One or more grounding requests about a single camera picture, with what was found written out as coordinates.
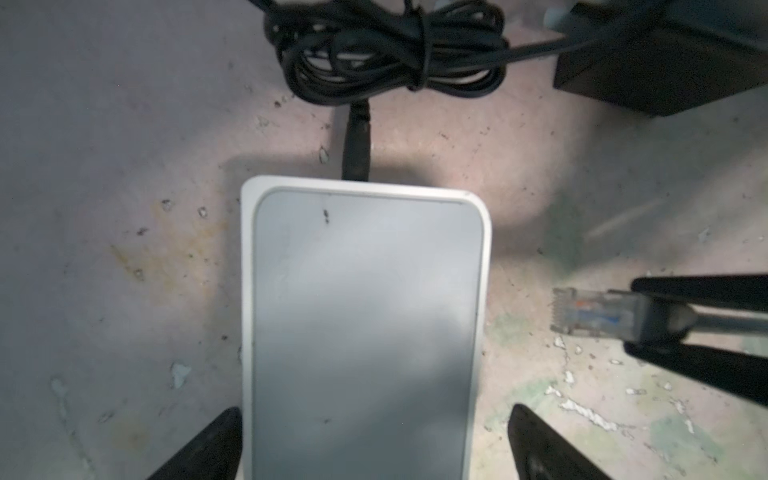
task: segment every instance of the concrete floor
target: concrete floor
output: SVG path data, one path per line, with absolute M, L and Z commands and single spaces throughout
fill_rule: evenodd
M 261 18 L 0 0 L 0 477 L 145 478 L 240 404 L 240 185 L 338 177 L 345 121 L 291 97 Z M 513 42 L 546 36 L 511 23 Z M 513 65 L 474 101 L 372 100 L 372 180 L 470 190 L 495 226 L 472 477 L 515 477 L 504 425 L 524 402 L 616 479 L 763 478 L 766 412 L 618 343 L 558 348 L 548 304 L 559 285 L 768 269 L 768 90 L 651 119 L 553 91 L 553 69 Z

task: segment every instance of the black object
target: black object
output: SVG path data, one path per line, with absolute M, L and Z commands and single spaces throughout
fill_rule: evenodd
M 768 312 L 768 275 L 641 277 L 630 288 L 671 302 Z
M 624 344 L 627 355 L 768 406 L 768 359 L 709 346 Z
M 583 35 L 510 48 L 504 13 L 486 0 L 457 0 L 429 13 L 406 0 L 402 15 L 371 0 L 249 1 L 264 11 L 264 34 L 290 89 L 321 105 L 400 87 L 481 97 L 503 82 L 507 64 L 613 41 L 667 4 L 644 0 Z
M 243 450 L 240 409 L 224 410 L 148 480 L 233 480 Z
M 764 44 L 748 32 L 726 30 L 722 22 L 712 27 L 713 20 L 690 21 L 712 10 L 711 2 L 673 3 L 657 11 L 655 19 L 647 17 L 645 25 L 638 22 L 628 29 L 626 41 L 596 42 L 560 55 L 554 87 L 671 115 L 768 83 Z M 622 15 L 621 10 L 581 3 L 571 14 L 592 25 Z
M 512 408 L 507 436 L 520 480 L 610 480 L 525 405 Z
M 701 306 L 766 311 L 768 275 L 637 278 L 631 290 Z M 625 343 L 627 355 L 768 406 L 768 359 L 707 346 Z
M 367 100 L 349 106 L 341 179 L 367 182 L 371 173 L 371 112 Z

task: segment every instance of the peeling paint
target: peeling paint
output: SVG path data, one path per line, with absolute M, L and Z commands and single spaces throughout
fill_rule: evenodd
M 556 389 L 552 385 L 549 385 L 547 389 L 544 391 L 545 395 L 554 395 L 559 398 L 563 398 L 563 394 L 560 392 L 560 390 Z
M 677 399 L 670 399 L 670 403 L 674 405 L 675 410 L 677 410 L 677 413 L 681 415 L 685 415 L 685 404 L 683 404 L 680 400 Z
M 699 243 L 706 243 L 710 238 L 710 228 L 707 227 L 699 232 Z
M 94 470 L 93 462 L 85 452 L 85 447 L 83 446 L 83 442 L 80 440 L 80 435 L 78 435 L 77 430 L 70 421 L 69 406 L 67 404 L 67 394 L 69 393 L 69 388 L 62 379 L 53 377 L 51 379 L 51 391 L 56 397 L 58 407 L 58 421 L 67 432 L 69 437 L 69 444 L 74 449 L 75 453 L 80 459 L 80 463 L 83 466 L 83 478 L 85 480 L 96 480 L 97 476 L 96 471 Z
M 320 147 L 320 150 L 317 154 L 318 159 L 320 160 L 320 163 L 322 165 L 325 165 L 328 163 L 329 157 L 328 157 L 328 150 L 326 150 L 325 147 Z
M 584 406 L 581 406 L 571 399 L 568 399 L 565 402 L 561 403 L 560 408 L 567 412 L 576 412 L 577 414 L 583 416 L 584 418 L 594 423 L 598 427 L 602 428 L 606 432 L 616 432 L 619 429 L 619 425 L 617 423 L 609 422 L 608 420 L 604 419 L 602 415 L 600 415 L 599 413 L 596 413 L 592 409 L 588 409 Z
M 173 380 L 174 389 L 180 389 L 184 385 L 191 371 L 192 368 L 183 363 L 174 362 L 170 366 L 170 377 Z

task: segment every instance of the floor stain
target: floor stain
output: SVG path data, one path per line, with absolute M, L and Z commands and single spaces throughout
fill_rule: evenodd
M 584 248 L 584 219 L 576 202 L 560 192 L 546 213 L 544 256 L 551 262 L 554 274 L 563 279 L 581 263 Z
M 112 445 L 116 449 L 138 454 L 147 448 L 149 432 L 140 422 L 125 419 L 111 423 Z
M 485 333 L 492 342 L 500 346 L 509 346 L 527 341 L 529 326 L 529 321 L 524 317 L 502 313 L 485 327 Z
M 650 444 L 664 454 L 663 458 L 672 465 L 686 468 L 697 460 L 719 461 L 723 458 L 723 447 L 698 426 L 694 426 L 694 434 L 688 432 L 685 418 L 680 415 L 669 415 L 653 421 L 650 424 Z
M 159 247 L 128 241 L 110 245 L 110 252 L 121 269 L 133 281 L 152 285 L 148 292 L 154 300 L 164 303 L 166 299 L 183 295 L 188 291 L 189 282 L 196 285 L 196 294 L 212 297 L 216 293 L 215 282 L 208 279 L 208 264 L 205 258 L 214 258 L 211 251 L 216 238 L 227 234 L 226 220 L 196 223 L 180 229 L 167 215 L 162 203 L 153 206 L 157 226 L 153 231 L 162 239 Z

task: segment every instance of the coiled black cable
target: coiled black cable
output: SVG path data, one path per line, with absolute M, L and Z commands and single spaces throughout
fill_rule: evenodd
M 406 0 L 402 15 L 370 0 L 249 1 L 264 11 L 264 33 L 289 88 L 321 105 L 351 104 L 400 87 L 481 97 L 502 84 L 507 64 L 615 41 L 667 3 L 650 0 L 587 37 L 510 48 L 502 36 L 504 13 L 485 0 L 457 0 L 429 13 Z

